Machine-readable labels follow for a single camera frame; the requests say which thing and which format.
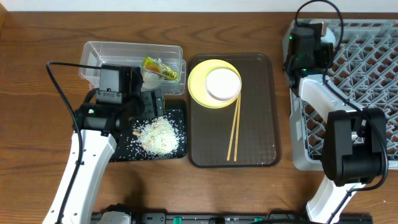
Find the wooden chopstick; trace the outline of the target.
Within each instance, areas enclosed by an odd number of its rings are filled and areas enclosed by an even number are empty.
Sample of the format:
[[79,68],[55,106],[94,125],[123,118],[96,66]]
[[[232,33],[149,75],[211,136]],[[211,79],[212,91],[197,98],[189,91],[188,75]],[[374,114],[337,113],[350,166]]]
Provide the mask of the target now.
[[236,113],[237,113],[237,109],[236,109],[236,106],[235,106],[234,116],[233,116],[233,124],[232,124],[232,128],[231,128],[230,139],[229,139],[228,153],[227,153],[227,158],[226,158],[227,161],[231,160],[232,148],[234,148],[234,145],[235,145],[234,142],[235,142],[235,119],[236,119],[235,117],[236,117]]
[[241,94],[237,99],[236,105],[237,113],[235,119],[235,145],[234,145],[234,162],[237,161],[238,158],[238,142],[239,142],[239,125],[240,125],[240,114],[241,114]]

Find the pile of rice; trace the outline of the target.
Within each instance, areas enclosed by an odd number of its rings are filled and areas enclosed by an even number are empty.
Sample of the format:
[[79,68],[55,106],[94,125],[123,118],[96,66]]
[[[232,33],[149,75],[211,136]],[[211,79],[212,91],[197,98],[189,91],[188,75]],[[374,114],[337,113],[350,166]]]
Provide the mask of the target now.
[[130,160],[176,159],[186,155],[184,114],[168,110],[165,115],[136,121],[127,132]]

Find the green snack wrapper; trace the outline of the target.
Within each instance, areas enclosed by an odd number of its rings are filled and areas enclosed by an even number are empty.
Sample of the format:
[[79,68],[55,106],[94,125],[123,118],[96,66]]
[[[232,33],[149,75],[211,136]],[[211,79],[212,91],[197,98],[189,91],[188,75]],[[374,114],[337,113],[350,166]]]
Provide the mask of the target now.
[[168,80],[176,80],[178,78],[178,73],[172,70],[166,64],[159,62],[158,60],[154,60],[150,57],[146,57],[144,61],[141,63],[141,67],[144,70],[148,70],[156,75],[164,77]]

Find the pink bowl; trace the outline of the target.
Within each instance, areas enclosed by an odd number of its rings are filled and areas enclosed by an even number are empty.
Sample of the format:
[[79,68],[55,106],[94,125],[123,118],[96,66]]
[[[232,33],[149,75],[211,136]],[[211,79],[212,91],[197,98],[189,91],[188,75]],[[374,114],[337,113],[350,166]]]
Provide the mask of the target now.
[[213,70],[205,80],[207,93],[219,101],[229,101],[238,96],[241,85],[241,79],[238,75],[227,68]]

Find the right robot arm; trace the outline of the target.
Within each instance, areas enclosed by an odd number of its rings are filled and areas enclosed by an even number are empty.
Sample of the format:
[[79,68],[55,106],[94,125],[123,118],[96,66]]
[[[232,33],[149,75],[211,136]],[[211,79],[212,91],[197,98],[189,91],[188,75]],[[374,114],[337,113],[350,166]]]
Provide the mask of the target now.
[[378,189],[389,164],[386,117],[345,97],[327,78],[341,42],[325,40],[324,22],[294,21],[283,43],[284,74],[291,94],[324,120],[321,164],[325,176],[305,206],[312,223],[336,223],[357,192]]

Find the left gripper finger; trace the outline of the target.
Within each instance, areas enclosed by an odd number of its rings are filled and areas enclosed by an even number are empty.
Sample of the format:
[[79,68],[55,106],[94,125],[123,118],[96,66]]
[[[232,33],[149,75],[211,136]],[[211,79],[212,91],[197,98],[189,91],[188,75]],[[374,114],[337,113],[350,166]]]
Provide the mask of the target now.
[[164,108],[164,98],[162,94],[162,90],[160,88],[153,90],[154,94],[154,107],[155,107],[155,116],[160,117],[165,114]]
[[144,103],[144,112],[142,119],[150,119],[155,117],[155,108],[151,91],[142,91],[141,99]]

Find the light blue bowl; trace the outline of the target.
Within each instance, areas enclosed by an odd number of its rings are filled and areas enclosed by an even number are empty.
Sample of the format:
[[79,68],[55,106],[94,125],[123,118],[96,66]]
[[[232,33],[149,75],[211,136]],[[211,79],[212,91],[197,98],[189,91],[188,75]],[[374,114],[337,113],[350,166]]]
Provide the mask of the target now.
[[334,33],[327,28],[326,33],[324,36],[321,36],[321,42],[322,43],[332,43],[333,45],[336,45],[336,37]]

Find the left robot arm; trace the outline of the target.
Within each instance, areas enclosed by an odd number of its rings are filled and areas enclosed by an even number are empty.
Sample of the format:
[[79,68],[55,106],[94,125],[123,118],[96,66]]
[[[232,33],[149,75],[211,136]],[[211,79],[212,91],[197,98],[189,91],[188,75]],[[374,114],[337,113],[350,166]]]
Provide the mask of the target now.
[[47,62],[47,73],[73,122],[70,155],[44,223],[89,223],[104,171],[123,132],[146,118],[164,115],[158,90],[142,91],[141,67],[103,64],[99,87],[74,110]]

